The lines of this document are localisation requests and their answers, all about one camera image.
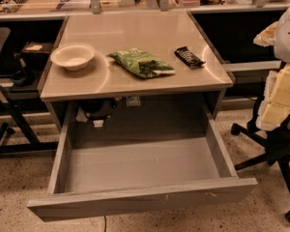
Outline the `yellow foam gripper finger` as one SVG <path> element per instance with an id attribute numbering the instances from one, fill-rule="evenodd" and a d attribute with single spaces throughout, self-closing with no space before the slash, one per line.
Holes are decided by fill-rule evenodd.
<path id="1" fill-rule="evenodd" d="M 270 95 L 270 102 L 290 107 L 290 65 L 277 74 L 275 86 Z"/>
<path id="2" fill-rule="evenodd" d="M 262 101 L 257 112 L 256 126 L 262 131 L 273 131 L 289 116 L 290 109 L 277 103 Z"/>

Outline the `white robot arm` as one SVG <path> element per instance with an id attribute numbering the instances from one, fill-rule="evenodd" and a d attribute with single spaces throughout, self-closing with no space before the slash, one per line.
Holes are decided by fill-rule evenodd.
<path id="1" fill-rule="evenodd" d="M 261 46 L 274 47 L 275 57 L 286 64 L 270 71 L 257 112 L 256 127 L 263 131 L 278 128 L 290 114 L 290 6 L 279 21 L 272 23 L 253 40 Z"/>

